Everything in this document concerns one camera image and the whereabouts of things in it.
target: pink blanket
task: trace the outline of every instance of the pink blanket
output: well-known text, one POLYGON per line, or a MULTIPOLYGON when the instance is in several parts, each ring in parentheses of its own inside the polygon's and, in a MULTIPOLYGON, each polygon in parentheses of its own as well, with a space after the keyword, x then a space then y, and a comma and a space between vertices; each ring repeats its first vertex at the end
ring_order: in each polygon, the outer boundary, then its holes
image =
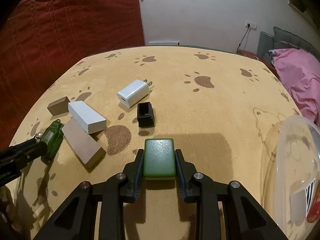
POLYGON ((302 115, 320 127, 320 62, 303 49, 273 50, 280 81, 302 115))

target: white box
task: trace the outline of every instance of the white box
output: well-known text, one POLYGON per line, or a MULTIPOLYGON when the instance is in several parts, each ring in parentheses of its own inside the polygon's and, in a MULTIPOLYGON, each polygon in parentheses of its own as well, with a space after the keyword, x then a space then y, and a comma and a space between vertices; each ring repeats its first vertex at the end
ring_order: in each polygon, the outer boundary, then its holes
POLYGON ((104 130, 107 127, 107 120, 84 101, 68 103, 68 110, 88 134, 104 130))

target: beige table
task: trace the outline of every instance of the beige table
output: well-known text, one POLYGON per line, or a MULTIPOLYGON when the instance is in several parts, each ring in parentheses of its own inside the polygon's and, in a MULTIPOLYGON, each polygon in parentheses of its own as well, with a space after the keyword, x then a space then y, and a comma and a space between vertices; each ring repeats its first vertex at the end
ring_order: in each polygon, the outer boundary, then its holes
MULTIPOLYGON (((212 179, 239 180, 263 206, 281 121, 300 114, 290 95, 263 63, 235 54, 184 47, 140 47, 82 59, 63 74, 29 111, 11 145, 30 139, 57 117, 47 105, 64 96, 84 100, 103 115, 107 129, 94 135, 107 154, 86 169, 63 141, 51 167, 40 159, 9 184, 31 238, 84 180, 105 181, 134 160, 146 138, 173 138, 185 159, 212 179), (137 106, 116 93, 135 79, 152 81, 154 128, 139 129, 137 106)), ((70 114, 58 116, 63 123, 70 114)), ((136 204, 124 207, 128 239, 188 239, 195 206, 183 204, 175 184, 144 184, 136 204)))

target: brown block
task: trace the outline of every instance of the brown block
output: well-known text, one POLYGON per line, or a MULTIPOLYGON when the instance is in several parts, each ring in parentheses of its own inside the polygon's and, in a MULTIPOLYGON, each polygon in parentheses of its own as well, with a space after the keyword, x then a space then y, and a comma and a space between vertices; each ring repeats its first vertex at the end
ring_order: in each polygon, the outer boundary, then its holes
POLYGON ((62 131, 73 151, 85 166, 93 167, 106 153, 73 117, 63 126, 62 131))
POLYGON ((68 103, 70 102, 68 97, 60 98, 52 103, 50 103, 47 107, 52 116, 56 116, 58 114, 64 114, 69 112, 68 103))

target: quilted red fabric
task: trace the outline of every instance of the quilted red fabric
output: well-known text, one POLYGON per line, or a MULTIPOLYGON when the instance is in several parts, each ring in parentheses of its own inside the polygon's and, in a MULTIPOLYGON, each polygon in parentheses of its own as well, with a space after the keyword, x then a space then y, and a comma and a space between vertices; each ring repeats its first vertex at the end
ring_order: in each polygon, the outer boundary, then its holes
POLYGON ((76 62, 134 46, 144 46, 139 0, 22 0, 0 31, 0 149, 76 62))

